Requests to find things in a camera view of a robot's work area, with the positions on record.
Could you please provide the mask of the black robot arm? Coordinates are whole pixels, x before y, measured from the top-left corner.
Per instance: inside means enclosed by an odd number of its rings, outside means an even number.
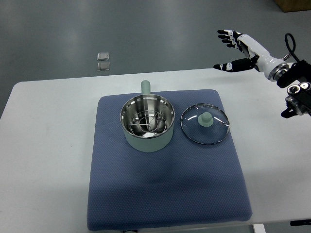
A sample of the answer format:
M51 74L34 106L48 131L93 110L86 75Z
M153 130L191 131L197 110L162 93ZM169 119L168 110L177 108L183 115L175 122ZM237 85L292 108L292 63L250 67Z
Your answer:
M295 55L296 42L290 33L285 34L285 44L295 62L277 81L280 88L286 88L286 109L283 118L311 114L311 65Z

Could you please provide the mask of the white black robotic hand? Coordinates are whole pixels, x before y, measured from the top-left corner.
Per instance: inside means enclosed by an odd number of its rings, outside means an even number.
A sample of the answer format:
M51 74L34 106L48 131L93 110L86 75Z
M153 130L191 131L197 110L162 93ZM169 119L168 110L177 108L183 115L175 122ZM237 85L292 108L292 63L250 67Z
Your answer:
M239 50L245 58L214 65L214 69L226 72L241 72L255 69L276 82L289 70L289 65L282 59L272 57L269 51L247 34L234 30L218 30L218 38L229 48Z

